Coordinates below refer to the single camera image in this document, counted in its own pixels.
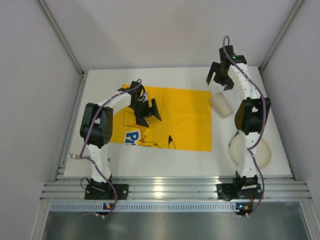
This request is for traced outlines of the right aluminium corner post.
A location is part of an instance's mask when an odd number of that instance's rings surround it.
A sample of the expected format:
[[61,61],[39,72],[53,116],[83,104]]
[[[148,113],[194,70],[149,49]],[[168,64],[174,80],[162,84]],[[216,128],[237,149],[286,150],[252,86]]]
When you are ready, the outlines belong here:
[[273,55],[275,54],[277,48],[280,46],[283,38],[285,37],[286,33],[288,32],[289,28],[291,27],[294,19],[299,14],[301,8],[303,7],[305,0],[295,0],[293,7],[290,9],[288,15],[285,18],[284,23],[281,25],[278,33],[276,34],[274,41],[272,42],[270,48],[268,49],[261,65],[258,67],[259,73],[262,74],[265,68],[267,67],[268,63],[272,59]]

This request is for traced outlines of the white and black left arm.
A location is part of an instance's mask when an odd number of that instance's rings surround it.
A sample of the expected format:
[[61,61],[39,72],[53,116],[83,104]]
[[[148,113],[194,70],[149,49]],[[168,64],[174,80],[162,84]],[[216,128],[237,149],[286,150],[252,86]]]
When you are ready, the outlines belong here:
[[113,135],[114,115],[127,107],[133,110],[135,124],[139,127],[148,128],[149,117],[162,120],[156,100],[148,100],[148,93],[141,79],[132,81],[127,88],[119,88],[114,95],[99,103],[87,103],[84,108],[79,131],[83,146],[79,158],[91,162],[90,179],[94,184],[113,185],[108,143]]

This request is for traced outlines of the cream round plate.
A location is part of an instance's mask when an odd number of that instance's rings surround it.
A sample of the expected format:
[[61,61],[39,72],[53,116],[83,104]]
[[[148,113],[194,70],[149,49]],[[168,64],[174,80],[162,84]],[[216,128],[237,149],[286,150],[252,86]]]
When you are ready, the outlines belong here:
[[[244,138],[237,132],[229,144],[229,154],[235,164],[239,167],[243,165],[245,157],[249,157],[249,162],[252,164],[252,156],[245,146]],[[256,151],[255,159],[260,170],[265,168],[272,159],[272,151],[268,142],[262,138],[252,153]]]

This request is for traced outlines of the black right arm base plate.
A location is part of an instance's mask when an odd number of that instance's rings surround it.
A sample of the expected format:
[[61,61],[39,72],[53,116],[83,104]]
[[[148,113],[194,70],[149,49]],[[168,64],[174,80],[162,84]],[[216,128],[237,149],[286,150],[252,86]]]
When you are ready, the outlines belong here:
[[236,189],[231,183],[221,183],[216,185],[219,200],[257,200],[262,195],[260,184],[256,188]]

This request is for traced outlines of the aluminium corner post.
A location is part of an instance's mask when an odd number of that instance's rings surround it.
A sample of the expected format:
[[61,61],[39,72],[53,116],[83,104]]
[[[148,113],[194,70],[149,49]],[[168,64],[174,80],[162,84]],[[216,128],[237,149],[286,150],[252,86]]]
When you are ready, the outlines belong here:
[[267,67],[268,63],[272,59],[273,55],[275,54],[277,48],[280,46],[283,38],[285,37],[286,33],[288,32],[289,28],[291,27],[294,19],[299,14],[301,8],[303,7],[305,0],[295,0],[293,7],[290,9],[288,15],[285,18],[284,23],[281,25],[278,33],[276,34],[274,41],[272,42],[270,48],[268,49],[261,65],[258,67],[259,73],[262,74],[265,68]]
[[70,58],[71,62],[73,63],[73,66],[75,67],[76,71],[83,76],[84,70],[79,64],[79,61],[77,60],[74,52],[72,51],[72,48],[70,47],[63,31],[61,30],[58,22],[56,21],[52,11],[50,10],[47,2],[45,0],[36,0],[36,3],[39,5],[41,11],[43,12],[44,16],[48,20],[50,26],[52,27],[53,31],[55,32],[58,40],[62,44],[66,54]]

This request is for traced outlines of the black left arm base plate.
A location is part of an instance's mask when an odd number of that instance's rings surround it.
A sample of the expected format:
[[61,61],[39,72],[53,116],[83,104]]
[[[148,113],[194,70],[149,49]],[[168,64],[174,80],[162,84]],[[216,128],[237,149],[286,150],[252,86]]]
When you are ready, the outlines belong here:
[[[129,194],[128,184],[114,184],[118,200],[126,200]],[[85,200],[115,200],[116,195],[113,188],[108,183],[88,184],[86,186]]]

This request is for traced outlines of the left aluminium corner post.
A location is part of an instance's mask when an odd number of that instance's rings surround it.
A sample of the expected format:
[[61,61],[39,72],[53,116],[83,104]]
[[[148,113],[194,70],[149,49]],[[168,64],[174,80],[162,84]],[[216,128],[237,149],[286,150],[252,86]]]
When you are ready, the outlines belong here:
[[58,22],[56,21],[52,11],[50,10],[47,2],[45,0],[36,0],[36,3],[39,5],[41,11],[43,12],[44,16],[48,20],[50,26],[52,27],[53,31],[55,32],[58,40],[62,44],[66,54],[70,58],[71,62],[73,63],[73,66],[75,67],[76,71],[83,76],[84,70],[79,64],[79,61],[77,60],[74,52],[72,51],[72,48],[70,47],[63,31],[61,30]]

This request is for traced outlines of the yellow cartoon print cloth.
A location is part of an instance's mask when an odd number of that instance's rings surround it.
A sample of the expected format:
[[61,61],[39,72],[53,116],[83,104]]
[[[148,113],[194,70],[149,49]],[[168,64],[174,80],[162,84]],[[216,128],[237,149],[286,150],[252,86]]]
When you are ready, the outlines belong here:
[[136,124],[126,107],[113,117],[111,142],[140,147],[210,152],[212,150],[211,93],[204,90],[147,86],[161,116],[146,119],[148,127]]

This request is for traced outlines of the beige paper cup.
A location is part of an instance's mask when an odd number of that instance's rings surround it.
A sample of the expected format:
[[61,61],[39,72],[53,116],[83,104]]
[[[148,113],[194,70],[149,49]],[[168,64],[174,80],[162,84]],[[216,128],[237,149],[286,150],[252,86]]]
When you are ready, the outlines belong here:
[[210,97],[209,102],[211,104],[211,107],[223,119],[229,117],[233,113],[230,104],[228,103],[226,97],[222,92],[213,94]]

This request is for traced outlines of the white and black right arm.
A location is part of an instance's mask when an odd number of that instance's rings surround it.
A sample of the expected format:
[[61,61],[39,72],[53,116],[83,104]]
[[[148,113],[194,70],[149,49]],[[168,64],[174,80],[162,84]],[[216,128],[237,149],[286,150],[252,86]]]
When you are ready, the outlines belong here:
[[241,102],[234,116],[234,124],[243,140],[243,149],[232,181],[237,191],[253,189],[258,186],[256,154],[266,127],[271,101],[264,97],[251,80],[246,58],[235,54],[232,45],[220,48],[219,57],[219,62],[211,64],[205,81],[207,84],[215,82],[223,86],[225,91],[238,91]]

